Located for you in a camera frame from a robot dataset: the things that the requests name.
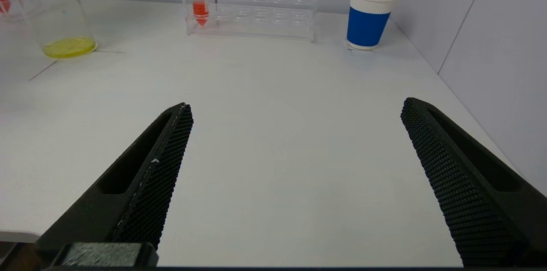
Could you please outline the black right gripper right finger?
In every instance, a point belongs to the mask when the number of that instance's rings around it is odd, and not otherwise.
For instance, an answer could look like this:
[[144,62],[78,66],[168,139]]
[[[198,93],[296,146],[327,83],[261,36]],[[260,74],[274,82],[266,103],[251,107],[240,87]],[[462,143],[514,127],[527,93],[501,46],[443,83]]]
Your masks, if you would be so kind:
[[462,264],[546,267],[546,197],[430,103],[409,97],[400,117]]

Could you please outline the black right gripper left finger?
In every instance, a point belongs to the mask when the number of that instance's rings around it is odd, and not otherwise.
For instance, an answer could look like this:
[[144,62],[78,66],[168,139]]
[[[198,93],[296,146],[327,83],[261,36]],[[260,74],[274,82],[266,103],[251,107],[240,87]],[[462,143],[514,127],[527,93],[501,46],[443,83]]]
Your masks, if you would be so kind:
[[158,248],[193,128],[190,105],[163,111],[36,242],[148,242]]

